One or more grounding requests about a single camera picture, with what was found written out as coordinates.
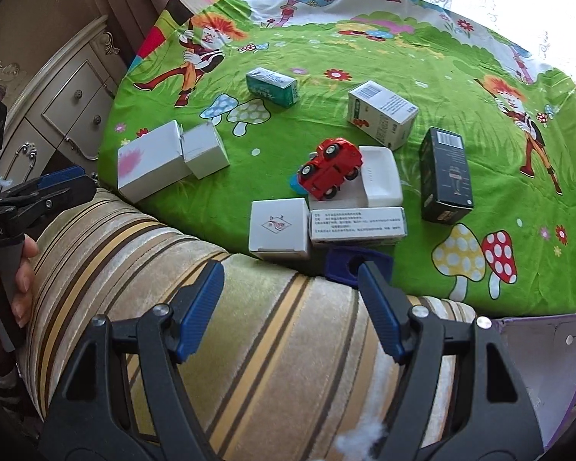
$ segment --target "drawer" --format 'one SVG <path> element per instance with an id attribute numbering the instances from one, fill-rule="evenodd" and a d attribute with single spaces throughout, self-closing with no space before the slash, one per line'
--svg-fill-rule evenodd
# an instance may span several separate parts
<path id="1" fill-rule="evenodd" d="M 83 109 L 69 130 L 58 150 L 74 164 L 84 167 L 87 173 L 96 171 L 98 149 L 103 140 L 103 131 L 109 111 L 113 105 L 115 83 L 106 82 Z"/>
<path id="2" fill-rule="evenodd" d="M 92 48 L 85 45 L 49 82 L 26 117 L 57 147 L 108 78 Z"/>
<path id="3" fill-rule="evenodd" d="M 0 155 L 0 176 L 13 181 L 13 186 L 38 177 L 55 152 L 26 120 L 19 124 Z"/>

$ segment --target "barcode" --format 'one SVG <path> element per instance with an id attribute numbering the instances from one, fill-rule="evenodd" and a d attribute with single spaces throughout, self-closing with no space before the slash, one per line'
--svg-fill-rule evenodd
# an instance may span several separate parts
<path id="1" fill-rule="evenodd" d="M 452 135 L 450 133 L 437 132 L 437 141 L 445 146 L 456 147 L 457 149 L 462 149 L 463 144 L 461 143 L 461 137 L 457 135 Z"/>
<path id="2" fill-rule="evenodd" d="M 369 100 L 381 91 L 382 89 L 379 86 L 369 84 L 359 90 L 359 95 L 361 95 L 365 100 Z"/>

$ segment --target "green box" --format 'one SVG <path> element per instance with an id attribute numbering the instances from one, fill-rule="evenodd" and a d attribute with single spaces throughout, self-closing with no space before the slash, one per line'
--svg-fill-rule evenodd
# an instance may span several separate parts
<path id="1" fill-rule="evenodd" d="M 254 95 L 268 99 L 282 107 L 290 107 L 298 101 L 296 79 L 284 74 L 257 67 L 246 73 L 247 89 Z"/>

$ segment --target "dresser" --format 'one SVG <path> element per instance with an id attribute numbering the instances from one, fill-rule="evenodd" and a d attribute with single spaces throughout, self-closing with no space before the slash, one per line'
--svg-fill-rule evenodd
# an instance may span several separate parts
<path id="1" fill-rule="evenodd" d="M 0 175 L 20 184 L 78 164 L 93 175 L 126 65 L 106 29 L 88 24 L 32 78 L 7 114 Z"/>

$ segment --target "black box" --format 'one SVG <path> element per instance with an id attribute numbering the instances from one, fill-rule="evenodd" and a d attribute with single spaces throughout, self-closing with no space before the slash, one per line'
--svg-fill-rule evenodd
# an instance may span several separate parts
<path id="1" fill-rule="evenodd" d="M 454 224 L 473 210 L 472 184 L 460 135 L 431 127 L 420 145 L 421 216 Z"/>

